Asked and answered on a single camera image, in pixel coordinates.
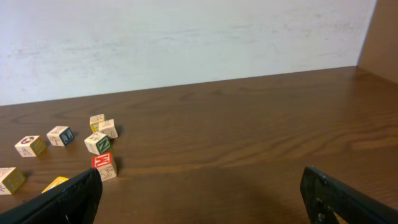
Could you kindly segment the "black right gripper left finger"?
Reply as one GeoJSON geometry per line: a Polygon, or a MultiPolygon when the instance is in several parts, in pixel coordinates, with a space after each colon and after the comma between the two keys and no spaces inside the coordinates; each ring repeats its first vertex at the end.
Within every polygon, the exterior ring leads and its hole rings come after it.
{"type": "Polygon", "coordinates": [[[1,223],[93,223],[103,184],[90,168],[47,192],[1,214],[1,223]]]}

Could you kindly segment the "red M wooden block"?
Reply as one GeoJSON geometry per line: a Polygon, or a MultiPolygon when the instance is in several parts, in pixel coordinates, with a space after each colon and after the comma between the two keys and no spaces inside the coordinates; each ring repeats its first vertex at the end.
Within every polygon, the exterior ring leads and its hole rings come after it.
{"type": "Polygon", "coordinates": [[[118,176],[117,166],[111,152],[93,157],[91,166],[98,170],[103,182],[118,176]]]}

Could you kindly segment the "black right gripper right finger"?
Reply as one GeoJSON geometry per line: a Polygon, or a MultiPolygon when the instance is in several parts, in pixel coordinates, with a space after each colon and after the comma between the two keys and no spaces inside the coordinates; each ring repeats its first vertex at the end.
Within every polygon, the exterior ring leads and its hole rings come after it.
{"type": "Polygon", "coordinates": [[[397,223],[397,210],[327,175],[314,166],[303,171],[300,192],[311,223],[397,223]]]}

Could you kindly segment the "yellow top wooden block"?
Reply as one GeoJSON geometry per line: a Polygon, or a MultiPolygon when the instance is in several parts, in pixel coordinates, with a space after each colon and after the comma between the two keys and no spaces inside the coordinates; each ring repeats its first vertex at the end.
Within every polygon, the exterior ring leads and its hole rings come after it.
{"type": "Polygon", "coordinates": [[[64,183],[65,181],[67,181],[68,178],[67,177],[57,177],[56,179],[54,179],[48,186],[46,186],[46,188],[43,189],[42,193],[45,193],[46,191],[64,183]]]}

